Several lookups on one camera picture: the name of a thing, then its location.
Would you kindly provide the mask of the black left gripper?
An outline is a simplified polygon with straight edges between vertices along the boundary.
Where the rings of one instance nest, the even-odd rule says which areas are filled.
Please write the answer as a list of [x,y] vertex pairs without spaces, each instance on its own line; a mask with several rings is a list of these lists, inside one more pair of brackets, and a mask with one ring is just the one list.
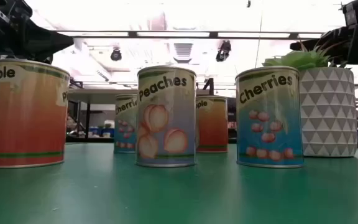
[[39,27],[25,0],[0,0],[0,58],[51,64],[53,54],[74,44],[72,37]]

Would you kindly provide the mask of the wooden shelf with black frame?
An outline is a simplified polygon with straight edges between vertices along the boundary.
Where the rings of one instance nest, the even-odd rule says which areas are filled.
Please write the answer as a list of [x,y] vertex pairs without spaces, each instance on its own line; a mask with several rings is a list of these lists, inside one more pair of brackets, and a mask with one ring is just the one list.
[[[68,101],[74,104],[75,114],[72,116],[76,123],[76,137],[67,135],[66,142],[75,143],[113,143],[114,138],[91,138],[90,115],[91,105],[114,105],[116,95],[136,94],[137,90],[117,90],[117,89],[91,89],[84,88],[84,82],[70,80],[68,91]],[[81,104],[85,104],[85,122],[81,124]]]

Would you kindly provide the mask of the long overhead light bar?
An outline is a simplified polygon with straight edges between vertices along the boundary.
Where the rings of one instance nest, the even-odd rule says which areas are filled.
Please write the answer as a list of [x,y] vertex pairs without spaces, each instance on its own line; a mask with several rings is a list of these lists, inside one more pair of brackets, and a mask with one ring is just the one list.
[[309,40],[323,32],[206,31],[206,30],[58,30],[58,33],[82,39],[244,39],[244,40]]

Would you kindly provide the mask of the peaches tin can pale label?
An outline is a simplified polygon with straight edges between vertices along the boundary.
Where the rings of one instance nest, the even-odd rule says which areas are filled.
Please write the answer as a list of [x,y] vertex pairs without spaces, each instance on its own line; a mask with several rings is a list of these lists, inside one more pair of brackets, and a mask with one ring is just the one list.
[[168,65],[137,73],[135,163],[147,167],[195,165],[196,74]]

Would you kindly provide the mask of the green table mat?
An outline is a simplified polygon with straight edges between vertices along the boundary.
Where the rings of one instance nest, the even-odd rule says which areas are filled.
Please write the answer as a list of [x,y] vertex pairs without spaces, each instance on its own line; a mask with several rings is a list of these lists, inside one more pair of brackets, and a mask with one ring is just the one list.
[[0,224],[358,224],[358,151],[299,169],[135,165],[110,144],[69,144],[63,164],[0,169]]

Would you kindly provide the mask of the ceiling air vent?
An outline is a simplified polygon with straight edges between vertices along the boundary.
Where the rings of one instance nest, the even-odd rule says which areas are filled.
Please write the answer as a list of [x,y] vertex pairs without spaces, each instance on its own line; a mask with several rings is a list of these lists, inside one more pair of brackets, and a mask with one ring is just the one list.
[[192,43],[174,43],[173,59],[177,63],[190,63],[192,60],[191,51],[193,48]]

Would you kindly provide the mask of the pineapple tin can orange label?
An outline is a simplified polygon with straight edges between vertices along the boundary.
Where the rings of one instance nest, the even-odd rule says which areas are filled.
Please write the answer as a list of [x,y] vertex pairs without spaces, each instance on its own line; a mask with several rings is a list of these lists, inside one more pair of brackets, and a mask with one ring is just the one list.
[[0,59],[0,169],[64,161],[69,81],[53,65]]
[[227,98],[205,95],[196,97],[198,153],[226,153],[228,144]]

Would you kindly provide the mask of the black ceiling spotlight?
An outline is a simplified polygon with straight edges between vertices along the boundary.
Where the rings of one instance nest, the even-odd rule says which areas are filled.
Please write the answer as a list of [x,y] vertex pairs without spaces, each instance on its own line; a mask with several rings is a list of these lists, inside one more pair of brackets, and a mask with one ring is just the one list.
[[114,48],[112,50],[112,53],[111,53],[111,56],[110,56],[110,59],[112,61],[120,61],[122,59],[122,53],[121,53],[121,50],[120,48]]
[[229,40],[222,41],[220,47],[218,48],[218,52],[216,54],[216,61],[223,62],[229,57],[229,53],[231,51],[231,43]]

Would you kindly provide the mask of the succulent in white patterned pot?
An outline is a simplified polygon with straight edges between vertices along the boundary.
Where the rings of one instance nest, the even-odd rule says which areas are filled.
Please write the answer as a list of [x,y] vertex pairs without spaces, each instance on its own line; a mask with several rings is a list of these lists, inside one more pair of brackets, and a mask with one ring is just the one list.
[[289,66],[300,73],[301,129],[306,157],[353,157],[357,150],[354,74],[337,65],[336,44],[301,44],[284,56],[267,58],[263,66]]

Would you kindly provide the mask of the cherries tin can blue label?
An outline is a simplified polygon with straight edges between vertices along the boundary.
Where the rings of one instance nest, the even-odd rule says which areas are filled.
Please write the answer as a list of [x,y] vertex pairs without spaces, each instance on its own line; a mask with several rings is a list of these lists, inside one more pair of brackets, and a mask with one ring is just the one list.
[[137,95],[116,96],[114,120],[114,153],[135,153]]
[[237,163],[303,166],[299,72],[288,66],[246,70],[236,81]]

